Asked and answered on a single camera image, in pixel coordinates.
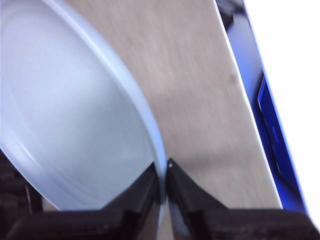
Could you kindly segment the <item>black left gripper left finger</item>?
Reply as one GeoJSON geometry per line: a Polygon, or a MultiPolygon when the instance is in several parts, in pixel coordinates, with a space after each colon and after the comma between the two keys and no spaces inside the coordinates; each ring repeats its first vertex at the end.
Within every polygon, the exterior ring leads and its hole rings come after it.
{"type": "Polygon", "coordinates": [[[99,210],[44,211],[23,178],[0,184],[2,240],[154,240],[160,190],[154,164],[99,210]]]}

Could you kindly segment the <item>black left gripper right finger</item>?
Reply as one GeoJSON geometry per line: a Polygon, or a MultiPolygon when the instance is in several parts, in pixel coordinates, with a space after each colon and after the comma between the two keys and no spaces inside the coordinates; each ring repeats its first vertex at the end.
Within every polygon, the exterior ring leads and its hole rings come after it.
{"type": "Polygon", "coordinates": [[[193,240],[318,240],[310,218],[283,209],[228,208],[201,188],[172,159],[166,187],[176,232],[193,240]]]}

